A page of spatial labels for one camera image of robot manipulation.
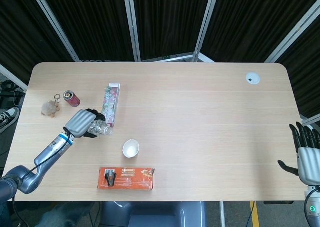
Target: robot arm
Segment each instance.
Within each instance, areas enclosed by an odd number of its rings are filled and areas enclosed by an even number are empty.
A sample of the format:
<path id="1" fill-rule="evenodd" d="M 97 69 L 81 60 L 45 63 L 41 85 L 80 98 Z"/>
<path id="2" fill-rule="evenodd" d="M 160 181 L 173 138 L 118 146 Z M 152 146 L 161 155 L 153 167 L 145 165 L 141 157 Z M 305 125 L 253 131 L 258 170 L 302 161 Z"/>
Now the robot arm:
<path id="1" fill-rule="evenodd" d="M 320 227 L 320 134 L 299 122 L 299 131 L 290 124 L 293 134 L 298 169 L 288 167 L 279 160 L 280 167 L 296 176 L 308 186 L 305 194 L 304 214 L 311 227 Z"/>
<path id="2" fill-rule="evenodd" d="M 32 170 L 20 165 L 10 170 L 0 180 L 0 203 L 13 198 L 17 191 L 30 194 L 42 182 L 48 170 L 60 157 L 73 145 L 75 138 L 82 136 L 95 138 L 97 136 L 87 133 L 96 120 L 105 121 L 105 117 L 96 110 L 80 110 L 63 128 L 65 133 L 60 133 L 49 146 L 35 158 L 35 168 Z"/>

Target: red can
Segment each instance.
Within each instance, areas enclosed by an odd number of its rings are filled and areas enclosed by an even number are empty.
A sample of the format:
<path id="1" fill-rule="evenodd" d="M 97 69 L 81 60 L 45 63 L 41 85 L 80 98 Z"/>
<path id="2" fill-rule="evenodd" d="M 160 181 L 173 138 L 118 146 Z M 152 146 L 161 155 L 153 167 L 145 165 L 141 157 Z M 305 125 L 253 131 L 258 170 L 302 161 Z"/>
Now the red can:
<path id="1" fill-rule="evenodd" d="M 72 107 L 78 107 L 80 105 L 80 99 L 71 90 L 67 90 L 66 92 L 64 92 L 63 98 Z"/>

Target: black cable on floor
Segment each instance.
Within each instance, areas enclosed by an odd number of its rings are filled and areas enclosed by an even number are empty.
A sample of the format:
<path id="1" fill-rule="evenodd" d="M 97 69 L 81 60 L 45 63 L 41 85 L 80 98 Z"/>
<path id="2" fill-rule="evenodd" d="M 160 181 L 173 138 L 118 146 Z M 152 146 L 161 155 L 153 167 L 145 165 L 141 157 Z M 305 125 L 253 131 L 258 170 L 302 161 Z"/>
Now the black cable on floor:
<path id="1" fill-rule="evenodd" d="M 1 153 L 0 156 L 3 156 L 5 153 L 8 153 L 9 151 L 10 151 L 10 149 L 5 151 L 5 152 L 3 152 L 3 153 Z"/>
<path id="2" fill-rule="evenodd" d="M 256 204 L 256 202 L 253 202 L 253 206 L 252 206 L 251 213 L 250 213 L 250 216 L 248 218 L 248 221 L 246 223 L 246 227 L 248 227 L 248 225 L 249 225 L 249 221 L 251 219 L 252 213 L 254 212 L 255 204 Z"/>
<path id="3" fill-rule="evenodd" d="M 20 216 L 20 214 L 19 214 L 19 212 L 18 212 L 18 210 L 17 210 L 16 197 L 15 197 L 15 196 L 12 198 L 12 205 L 13 205 L 14 213 L 16 214 L 16 216 L 17 216 L 17 217 L 19 218 L 19 220 L 20 220 L 19 226 L 20 226 L 21 224 L 24 224 L 26 227 L 29 227 L 28 223 Z"/>
<path id="4" fill-rule="evenodd" d="M 99 216 L 99 213 L 100 213 L 100 209 L 101 209 L 101 203 L 99 202 L 99 209 L 98 209 L 98 213 L 96 214 L 96 217 L 95 217 L 94 227 L 96 227 L 96 223 L 97 223 L 97 219 L 98 219 L 98 216 Z"/>
<path id="5" fill-rule="evenodd" d="M 91 212 L 89 211 L 89 217 L 90 217 L 90 221 L 91 221 L 92 227 L 96 227 L 96 223 L 97 223 L 98 216 L 99 216 L 99 213 L 100 213 L 101 203 L 100 203 L 100 202 L 98 202 L 98 203 L 99 203 L 99 209 L 98 209 L 98 213 L 96 214 L 96 217 L 95 217 L 94 222 L 93 222 L 93 220 L 92 220 Z"/>

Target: keychain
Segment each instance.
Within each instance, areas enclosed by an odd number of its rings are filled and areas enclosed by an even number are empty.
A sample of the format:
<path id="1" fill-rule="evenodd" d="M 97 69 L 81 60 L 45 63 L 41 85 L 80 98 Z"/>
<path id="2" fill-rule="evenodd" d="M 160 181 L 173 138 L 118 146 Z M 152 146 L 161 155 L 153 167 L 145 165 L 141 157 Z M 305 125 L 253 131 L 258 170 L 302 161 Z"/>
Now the keychain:
<path id="1" fill-rule="evenodd" d="M 61 95 L 56 94 L 54 96 L 54 101 L 50 100 L 49 102 L 45 102 L 42 105 L 41 114 L 44 116 L 50 116 L 51 118 L 54 118 L 56 115 L 56 112 L 60 110 L 59 103 L 61 101 Z"/>

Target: person's foot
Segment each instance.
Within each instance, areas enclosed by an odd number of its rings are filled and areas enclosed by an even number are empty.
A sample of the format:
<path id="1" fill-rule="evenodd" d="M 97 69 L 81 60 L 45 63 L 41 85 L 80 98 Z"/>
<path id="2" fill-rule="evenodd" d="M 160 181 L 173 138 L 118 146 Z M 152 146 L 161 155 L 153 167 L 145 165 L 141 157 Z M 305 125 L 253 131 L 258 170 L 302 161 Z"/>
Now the person's foot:
<path id="1" fill-rule="evenodd" d="M 18 108 L 11 108 L 6 112 L 0 113 L 0 134 L 17 121 L 19 113 L 20 110 Z"/>

